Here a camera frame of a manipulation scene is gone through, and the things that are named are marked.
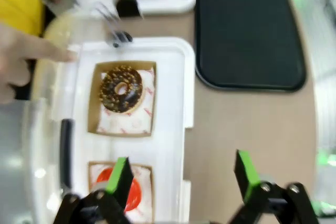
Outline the green-padded black left gripper left finger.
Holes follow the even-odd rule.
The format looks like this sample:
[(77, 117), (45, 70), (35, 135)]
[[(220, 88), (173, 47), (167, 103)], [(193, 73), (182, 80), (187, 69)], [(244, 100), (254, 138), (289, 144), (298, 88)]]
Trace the green-padded black left gripper left finger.
[(54, 224), (130, 223), (124, 210), (132, 182), (129, 159), (119, 157), (104, 189), (95, 190), (84, 198), (72, 193), (63, 197)]

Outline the person's bare hand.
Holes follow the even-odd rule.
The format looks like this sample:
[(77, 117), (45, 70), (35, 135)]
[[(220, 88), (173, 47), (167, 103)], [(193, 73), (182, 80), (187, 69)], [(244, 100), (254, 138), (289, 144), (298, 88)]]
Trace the person's bare hand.
[(15, 99), (13, 86), (22, 87), (29, 83), (28, 59), (72, 62), (77, 60), (77, 55), (73, 51), (58, 48), (46, 39), (25, 34), (1, 23), (1, 104)]

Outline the green-padded black left gripper right finger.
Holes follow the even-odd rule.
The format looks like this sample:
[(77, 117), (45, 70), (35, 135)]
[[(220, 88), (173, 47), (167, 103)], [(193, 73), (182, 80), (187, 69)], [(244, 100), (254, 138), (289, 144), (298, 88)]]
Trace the green-padded black left gripper right finger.
[(229, 223), (259, 223), (264, 214), (274, 215), (279, 223), (319, 223), (303, 184), (282, 188), (261, 180), (248, 152), (241, 150), (236, 151), (234, 173), (243, 204)]

